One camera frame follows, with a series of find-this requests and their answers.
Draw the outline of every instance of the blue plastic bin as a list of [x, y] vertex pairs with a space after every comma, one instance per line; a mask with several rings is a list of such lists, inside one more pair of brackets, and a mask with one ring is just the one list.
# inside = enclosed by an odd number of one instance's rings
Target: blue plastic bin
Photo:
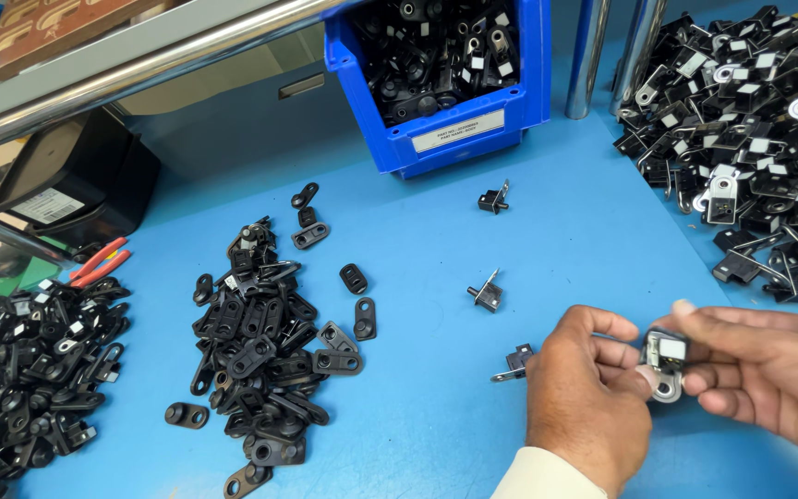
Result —
[[326, 20], [326, 66], [338, 74], [381, 173], [408, 178], [513, 146], [522, 141], [523, 130], [550, 119], [550, 1], [515, 0], [515, 5], [518, 85], [390, 128], [384, 126], [362, 75], [366, 61], [349, 22], [344, 14]]

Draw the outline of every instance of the steel rod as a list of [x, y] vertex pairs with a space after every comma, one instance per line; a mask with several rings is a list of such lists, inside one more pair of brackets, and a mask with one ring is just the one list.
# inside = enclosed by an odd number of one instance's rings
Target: steel rod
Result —
[[643, 84], [666, 11], [667, 0], [637, 0], [627, 44], [618, 65], [615, 95], [608, 106], [611, 114], [615, 114], [621, 105], [629, 103], [634, 92]]
[[593, 97], [599, 56], [605, 40], [609, 6], [611, 0], [583, 0], [581, 3], [566, 99], [566, 116], [573, 120], [580, 120], [590, 113], [590, 99]]
[[75, 265], [73, 256], [57, 246], [27, 232], [18, 230], [0, 220], [0, 243], [5, 243], [21, 250], [28, 255], [35, 256], [61, 268], [70, 268]]
[[0, 144], [166, 82], [282, 35], [359, 0], [280, 0], [0, 115]]

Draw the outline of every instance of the white sleeve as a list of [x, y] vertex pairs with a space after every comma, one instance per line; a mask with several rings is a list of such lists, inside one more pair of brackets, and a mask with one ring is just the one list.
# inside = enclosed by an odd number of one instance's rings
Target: white sleeve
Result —
[[605, 499], [604, 490], [549, 450], [524, 447], [491, 499]]

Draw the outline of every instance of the black plastic container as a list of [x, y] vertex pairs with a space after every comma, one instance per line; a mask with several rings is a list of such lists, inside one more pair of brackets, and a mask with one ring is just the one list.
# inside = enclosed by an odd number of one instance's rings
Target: black plastic container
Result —
[[56, 225], [30, 225], [29, 232], [81, 248], [128, 235], [144, 219], [161, 163], [134, 136], [109, 195], [94, 210]]
[[110, 192], [131, 134], [98, 108], [33, 135], [0, 184], [0, 213], [38, 227], [89, 213]]

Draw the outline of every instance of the pliers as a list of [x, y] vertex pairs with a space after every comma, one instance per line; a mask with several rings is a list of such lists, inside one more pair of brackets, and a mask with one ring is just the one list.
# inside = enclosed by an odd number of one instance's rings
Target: pliers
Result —
[[114, 240], [112, 243], [104, 246], [104, 249], [98, 251], [94, 254], [94, 256], [89, 258], [88, 261], [85, 262], [85, 265], [80, 267], [79, 270], [70, 273], [69, 285], [73, 286], [74, 288], [84, 288], [95, 280], [98, 280], [101, 277], [111, 273], [116, 267], [120, 266], [122, 262], [131, 256], [130, 251], [127, 249], [119, 251], [116, 253], [116, 256], [113, 256], [113, 258], [106, 262], [103, 267], [96, 267], [100, 265], [100, 263], [103, 262], [107, 256], [112, 255], [114, 251], [117, 251], [118, 248], [121, 248], [122, 245], [126, 243], [127, 239], [120, 237]]

